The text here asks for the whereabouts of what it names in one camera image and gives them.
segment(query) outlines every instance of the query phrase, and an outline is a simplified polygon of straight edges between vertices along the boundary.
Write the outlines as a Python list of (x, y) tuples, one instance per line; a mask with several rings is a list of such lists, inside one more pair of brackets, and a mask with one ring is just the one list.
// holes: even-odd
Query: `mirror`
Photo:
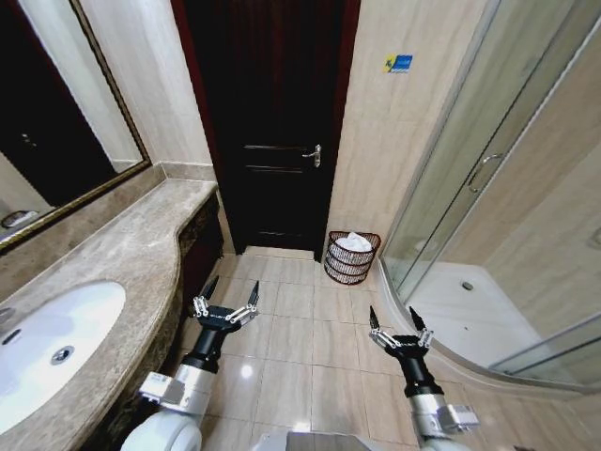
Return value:
[(0, 6), (0, 252), (150, 165), (77, 0)]

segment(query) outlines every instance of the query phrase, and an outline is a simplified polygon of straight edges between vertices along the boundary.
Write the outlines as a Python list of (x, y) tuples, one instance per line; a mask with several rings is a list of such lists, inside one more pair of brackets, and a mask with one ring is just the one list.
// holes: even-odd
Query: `bathroom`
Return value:
[[(288, 430), (420, 449), (370, 305), (434, 331), (429, 371), (480, 421), (454, 440), (601, 449), (600, 1), (3, 9), (0, 449), (119, 449), (216, 276), (209, 303), (258, 281), (259, 315), (223, 343), (203, 450)], [(326, 273), (333, 231), (381, 240), (357, 285)]]

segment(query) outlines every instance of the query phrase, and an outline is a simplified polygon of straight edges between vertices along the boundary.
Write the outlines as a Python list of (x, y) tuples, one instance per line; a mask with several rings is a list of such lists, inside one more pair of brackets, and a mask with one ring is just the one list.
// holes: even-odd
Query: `wicker basket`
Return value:
[(330, 278), (340, 284), (357, 285), (365, 280), (380, 246), (381, 239), (375, 233), (358, 233), (358, 235), (370, 242), (371, 251), (349, 251), (336, 244), (336, 240), (347, 237), (348, 232), (333, 230), (329, 234), (324, 269)]

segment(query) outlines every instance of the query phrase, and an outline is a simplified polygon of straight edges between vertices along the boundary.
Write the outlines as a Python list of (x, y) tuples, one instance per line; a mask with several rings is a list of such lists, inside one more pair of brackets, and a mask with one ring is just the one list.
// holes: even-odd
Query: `shower enclosure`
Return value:
[(601, 0), (489, 2), (381, 261), (479, 367), (601, 387)]

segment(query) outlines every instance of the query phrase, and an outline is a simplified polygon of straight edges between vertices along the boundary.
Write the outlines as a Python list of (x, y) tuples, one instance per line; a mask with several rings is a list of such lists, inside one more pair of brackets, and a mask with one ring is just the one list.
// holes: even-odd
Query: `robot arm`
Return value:
[(469, 406), (447, 404), (444, 392), (430, 374), (424, 357), (430, 348), (432, 331), (410, 307), (417, 335), (389, 335), (381, 331), (378, 317), (370, 307), (371, 338), (394, 357), (403, 370), (407, 382), (405, 396), (411, 404), (413, 424), (423, 450), (466, 450), (450, 436), (479, 425), (478, 418)]
[(238, 310), (208, 305), (218, 277), (193, 299), (193, 316), (202, 326), (192, 351), (184, 356), (174, 378), (150, 372), (140, 394), (161, 406), (138, 426), (121, 447), (125, 451), (199, 451), (202, 438), (199, 424), (207, 410), (213, 379), (225, 338), (259, 312), (259, 283), (254, 285), (245, 306)]

